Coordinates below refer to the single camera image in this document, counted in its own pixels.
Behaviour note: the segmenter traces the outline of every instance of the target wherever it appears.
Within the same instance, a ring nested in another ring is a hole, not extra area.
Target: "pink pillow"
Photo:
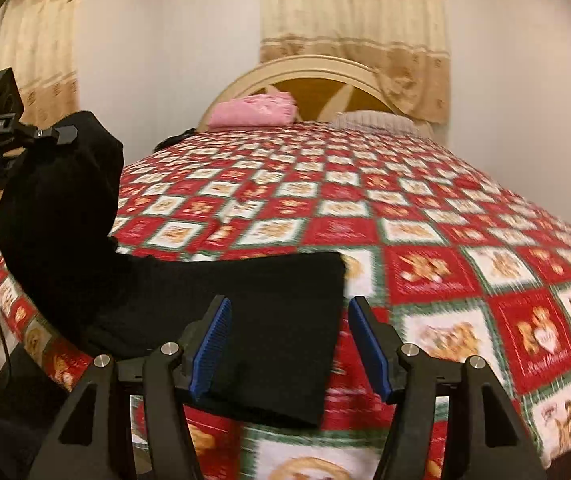
[[[219,103],[214,107],[207,126],[288,126],[294,123],[296,104],[289,92],[257,94]]]

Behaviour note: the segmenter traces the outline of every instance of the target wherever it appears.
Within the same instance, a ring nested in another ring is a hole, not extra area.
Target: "bedspread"
[[[120,197],[122,252],[339,251],[346,298],[365,296],[432,356],[485,357],[544,465],[571,449],[571,226],[430,140],[326,123],[202,134],[127,167]],[[2,260],[0,304],[37,362],[71,388],[87,357],[56,336]],[[343,323],[320,430],[186,409],[208,478],[373,476],[393,408],[372,393]],[[132,410],[144,442],[140,399]],[[440,474],[446,418],[438,399],[427,478]]]

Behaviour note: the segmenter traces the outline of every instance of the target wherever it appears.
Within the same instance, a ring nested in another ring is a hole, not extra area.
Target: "beige curtain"
[[[262,0],[261,61],[344,57],[376,70],[393,109],[448,120],[450,55],[444,0]]]
[[[14,70],[22,121],[51,126],[78,110],[73,55],[79,0],[8,0],[0,10],[0,70]]]

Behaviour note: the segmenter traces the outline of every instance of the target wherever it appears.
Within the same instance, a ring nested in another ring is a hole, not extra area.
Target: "screw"
[[[419,354],[419,347],[417,345],[415,345],[414,343],[405,343],[405,345],[403,345],[401,347],[401,351],[406,356],[412,357],[412,356]]]
[[[470,365],[472,365],[472,368],[479,370],[485,366],[485,359],[478,355],[473,355],[470,357]]]
[[[97,355],[94,358],[94,366],[97,368],[105,368],[108,364],[110,364],[110,356],[101,354]]]
[[[178,345],[174,341],[165,343],[165,345],[161,347],[161,353],[165,355],[174,355],[176,352],[178,352]]]

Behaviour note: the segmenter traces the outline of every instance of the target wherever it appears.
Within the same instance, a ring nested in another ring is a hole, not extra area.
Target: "arched headboard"
[[[242,75],[210,105],[198,126],[206,130],[215,105],[262,92],[293,95],[299,119],[331,121],[338,112],[395,112],[378,89],[376,75],[365,65],[332,56],[289,56],[259,65]]]

